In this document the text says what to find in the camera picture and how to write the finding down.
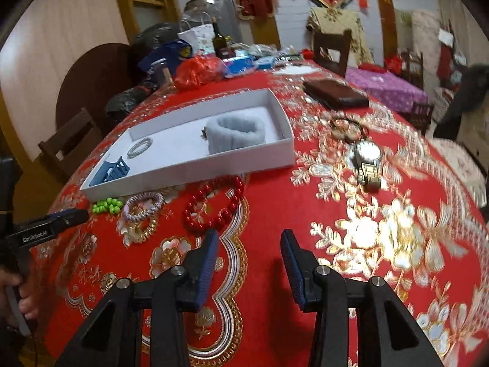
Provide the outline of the person's left hand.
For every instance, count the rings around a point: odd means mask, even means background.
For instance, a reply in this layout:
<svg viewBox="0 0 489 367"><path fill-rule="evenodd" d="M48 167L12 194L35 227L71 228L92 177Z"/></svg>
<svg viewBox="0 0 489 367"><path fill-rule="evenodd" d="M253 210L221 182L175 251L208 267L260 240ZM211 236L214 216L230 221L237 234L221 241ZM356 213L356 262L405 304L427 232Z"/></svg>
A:
<svg viewBox="0 0 489 367"><path fill-rule="evenodd" d="M19 274L8 272L4 267L1 267L1 319L7 320L10 325L16 326L16 319L13 316L6 295L6 288L9 286L18 287L21 297L18 302L20 312L27 320L36 319L39 312L36 269L31 268L27 278L22 278Z"/></svg>

